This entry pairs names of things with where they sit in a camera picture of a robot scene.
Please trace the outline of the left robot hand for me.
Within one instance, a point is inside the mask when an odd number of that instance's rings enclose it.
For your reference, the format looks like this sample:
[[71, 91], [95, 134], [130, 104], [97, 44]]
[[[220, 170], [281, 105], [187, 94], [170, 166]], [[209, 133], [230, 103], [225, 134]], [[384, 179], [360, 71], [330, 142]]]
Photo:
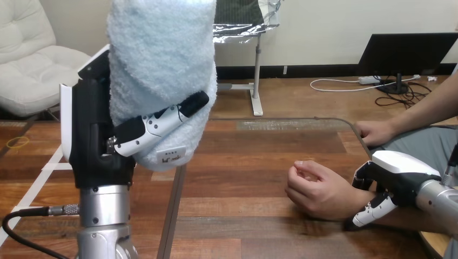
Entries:
[[142, 162], [152, 171], [186, 164], [193, 147], [181, 129], [210, 106], [210, 95], [199, 91], [179, 104], [115, 126], [109, 111], [109, 52], [105, 45], [92, 56], [79, 69], [76, 85], [60, 85], [61, 148], [79, 189], [130, 186], [142, 152], [152, 155], [152, 161]]

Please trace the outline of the person's hand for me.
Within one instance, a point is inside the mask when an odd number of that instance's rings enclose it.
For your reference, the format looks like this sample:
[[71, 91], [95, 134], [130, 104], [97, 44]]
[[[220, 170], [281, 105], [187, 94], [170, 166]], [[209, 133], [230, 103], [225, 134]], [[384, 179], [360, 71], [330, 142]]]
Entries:
[[296, 161], [287, 173], [288, 198], [310, 217], [343, 221], [375, 197], [354, 188], [338, 173], [312, 160]]
[[390, 120], [357, 121], [354, 126], [368, 147], [378, 147], [398, 135], [398, 130]]

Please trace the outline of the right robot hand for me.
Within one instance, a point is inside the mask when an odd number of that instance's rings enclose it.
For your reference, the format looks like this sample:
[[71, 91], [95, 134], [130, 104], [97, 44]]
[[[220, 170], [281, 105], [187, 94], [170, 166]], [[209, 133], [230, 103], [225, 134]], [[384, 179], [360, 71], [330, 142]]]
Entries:
[[344, 230], [356, 231], [397, 207], [414, 206], [422, 184], [430, 180], [440, 182], [440, 173], [419, 159], [396, 151], [376, 151], [372, 160], [355, 171], [352, 182], [360, 190], [369, 190], [376, 182], [376, 196], [345, 221]]

